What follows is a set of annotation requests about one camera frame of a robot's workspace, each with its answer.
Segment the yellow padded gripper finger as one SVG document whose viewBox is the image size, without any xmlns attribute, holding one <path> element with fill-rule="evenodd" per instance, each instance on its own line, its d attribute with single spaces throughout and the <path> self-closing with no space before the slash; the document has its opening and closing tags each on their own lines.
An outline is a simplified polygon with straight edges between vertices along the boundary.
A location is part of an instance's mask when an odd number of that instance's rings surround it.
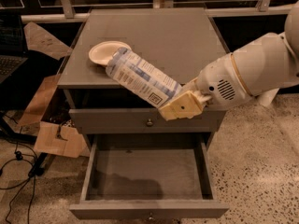
<svg viewBox="0 0 299 224">
<path fill-rule="evenodd" d="M 165 120 L 191 119 L 200 115 L 206 106 L 207 96 L 199 91 L 186 91 L 159 108 Z"/>
</svg>

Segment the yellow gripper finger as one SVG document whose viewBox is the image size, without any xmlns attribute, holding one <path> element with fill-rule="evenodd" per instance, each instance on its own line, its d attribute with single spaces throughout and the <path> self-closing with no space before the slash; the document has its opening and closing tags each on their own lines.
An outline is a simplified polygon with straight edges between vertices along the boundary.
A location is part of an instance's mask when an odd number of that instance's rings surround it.
<svg viewBox="0 0 299 224">
<path fill-rule="evenodd" d="M 192 79 L 191 81 L 187 82 L 186 84 L 184 84 L 182 86 L 181 91 L 185 92 L 185 91 L 197 91 L 198 87 L 197 87 L 197 78 Z"/>
</svg>

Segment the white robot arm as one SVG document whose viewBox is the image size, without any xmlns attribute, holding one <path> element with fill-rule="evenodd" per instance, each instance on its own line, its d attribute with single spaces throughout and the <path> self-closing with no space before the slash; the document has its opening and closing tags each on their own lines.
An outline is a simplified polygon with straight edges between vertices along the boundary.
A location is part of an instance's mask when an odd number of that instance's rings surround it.
<svg viewBox="0 0 299 224">
<path fill-rule="evenodd" d="M 269 105 L 278 90 L 299 84 L 299 2 L 284 32 L 268 33 L 204 67 L 159 112 L 166 120 L 191 119 L 208 110 L 228 110 L 260 96 Z"/>
</svg>

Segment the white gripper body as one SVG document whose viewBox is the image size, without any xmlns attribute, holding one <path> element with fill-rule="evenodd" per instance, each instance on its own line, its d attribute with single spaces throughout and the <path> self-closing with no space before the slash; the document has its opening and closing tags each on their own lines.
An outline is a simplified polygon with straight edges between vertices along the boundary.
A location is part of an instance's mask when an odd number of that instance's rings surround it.
<svg viewBox="0 0 299 224">
<path fill-rule="evenodd" d="M 211 97 L 207 101 L 209 110 L 228 110 L 242 105 L 251 99 L 243 87 L 232 53 L 226 54 L 201 70 L 197 80 L 197 89 Z"/>
</svg>

